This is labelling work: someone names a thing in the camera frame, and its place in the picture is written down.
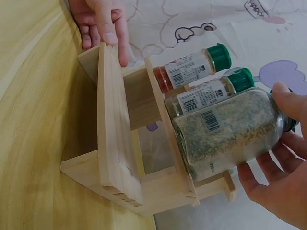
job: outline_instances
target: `bottle cap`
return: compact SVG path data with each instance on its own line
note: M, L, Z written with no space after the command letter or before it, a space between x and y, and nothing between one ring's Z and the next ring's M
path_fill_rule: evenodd
M286 127L284 128L284 132L290 132L291 130L295 132L295 126L299 124L299 121L294 120L290 117L288 117L288 123Z
M207 49L215 65L215 71L219 72L231 67L231 58L228 49L223 44L218 43Z
M236 92L247 90L250 87L255 87L253 75L247 68L240 68L234 71L234 73L228 76Z

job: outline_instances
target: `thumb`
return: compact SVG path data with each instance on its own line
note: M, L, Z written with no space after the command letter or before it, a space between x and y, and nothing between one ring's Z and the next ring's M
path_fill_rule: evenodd
M111 10L111 0L98 0L95 5L98 32L102 40L108 45L114 45L118 41L111 18Z
M281 82L274 85L273 96L278 108L285 115L300 122L307 120L307 115L304 114L307 108L306 96L291 93L288 87Z

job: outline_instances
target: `spice rack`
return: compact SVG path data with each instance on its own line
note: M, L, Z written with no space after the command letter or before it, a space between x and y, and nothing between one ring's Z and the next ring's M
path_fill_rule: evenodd
M141 215L150 215L235 186L229 171L194 183L185 170L162 92L149 58L145 66L123 71L116 49L101 43L78 56L97 85L98 150L61 163L61 171L100 196ZM145 175L137 129L162 120L174 166Z

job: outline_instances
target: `small glass bottle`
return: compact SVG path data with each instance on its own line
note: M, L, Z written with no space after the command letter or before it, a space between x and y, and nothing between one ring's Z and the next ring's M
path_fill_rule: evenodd
M193 86L191 90L165 99L165 106L171 118L223 101L230 96L254 87L253 75L247 68L239 68L230 76Z
M223 44L217 44L164 66L155 67L153 72L165 94L230 67L231 58L227 48Z
M277 108L271 94L255 87L173 120L183 161L195 181L266 153L297 124Z

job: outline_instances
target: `jar label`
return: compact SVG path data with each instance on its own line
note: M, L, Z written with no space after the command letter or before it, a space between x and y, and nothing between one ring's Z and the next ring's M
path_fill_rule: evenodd
M219 79L196 86L177 95L183 114L192 113L228 98L227 91Z
M211 74L211 66L203 51L166 64L165 69L174 89Z
M212 110L202 112L201 117L208 133L216 132L221 129L221 125Z

